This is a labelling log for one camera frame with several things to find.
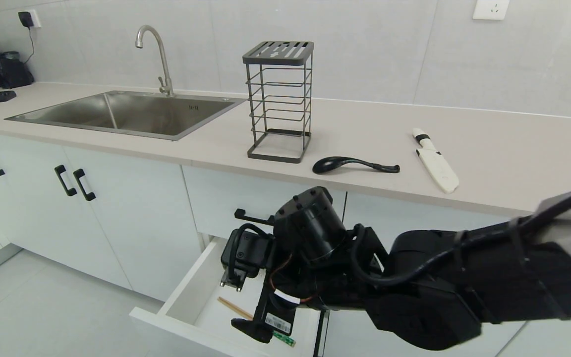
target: white knife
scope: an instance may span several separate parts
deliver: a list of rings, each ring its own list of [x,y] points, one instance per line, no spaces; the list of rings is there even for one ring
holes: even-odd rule
[[[444,192],[453,192],[459,186],[459,178],[444,159],[444,156],[435,149],[431,138],[418,128],[413,128],[413,137],[422,146],[422,149],[415,151],[435,183]]]

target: gray floor tile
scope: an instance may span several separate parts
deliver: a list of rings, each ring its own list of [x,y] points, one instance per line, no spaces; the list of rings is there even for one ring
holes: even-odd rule
[[[8,263],[0,269],[16,265]],[[0,301],[0,357],[144,357],[148,348],[131,326],[129,312],[162,305],[48,261]]]
[[[0,265],[0,301],[43,269],[50,260],[22,250]]]

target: faucet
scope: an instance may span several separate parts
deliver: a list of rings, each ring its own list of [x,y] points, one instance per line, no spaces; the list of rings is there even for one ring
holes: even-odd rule
[[[144,36],[145,32],[151,32],[152,35],[156,38],[158,43],[158,48],[160,48],[160,57],[163,60],[163,71],[165,71],[165,81],[163,82],[162,77],[158,77],[160,81],[160,93],[165,93],[167,97],[173,97],[173,85],[171,83],[171,77],[169,76],[169,66],[166,63],[166,54],[165,54],[165,46],[163,45],[163,39],[160,38],[160,34],[149,25],[142,25],[138,30],[138,35],[136,36],[136,47],[142,48],[142,36]]]

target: wall tile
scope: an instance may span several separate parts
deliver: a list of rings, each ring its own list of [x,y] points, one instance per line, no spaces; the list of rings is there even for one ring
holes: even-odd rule
[[[148,24],[163,39],[174,88],[220,90],[208,2],[70,0],[67,6],[91,83],[160,86],[154,37],[145,34],[144,48],[135,47],[138,29]]]
[[[41,28],[32,29],[35,54],[28,62],[39,82],[89,83],[88,69],[65,13],[65,4],[34,6]],[[28,29],[18,19],[19,9],[0,11],[0,51],[19,51],[22,60],[32,53]]]
[[[571,116],[571,1],[512,1],[501,22],[473,4],[438,3],[415,103]]]
[[[211,0],[222,90],[244,93],[242,55],[314,41],[315,97],[410,103],[435,0]]]
[[[0,11],[19,7],[34,8],[35,5],[48,4],[64,0],[0,0]]]

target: countertop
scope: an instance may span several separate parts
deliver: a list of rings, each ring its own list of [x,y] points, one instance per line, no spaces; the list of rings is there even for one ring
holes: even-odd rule
[[[0,103],[0,134],[505,216],[528,214],[542,199],[571,190],[571,118],[556,116],[314,99],[312,140],[297,165],[247,158],[252,145],[247,103],[176,142],[3,120],[110,90],[155,91],[54,83],[16,88],[15,99]],[[431,136],[456,172],[455,192],[445,194],[431,180],[415,153],[414,127]],[[347,165],[314,174],[311,167],[326,156],[398,164],[401,172]]]

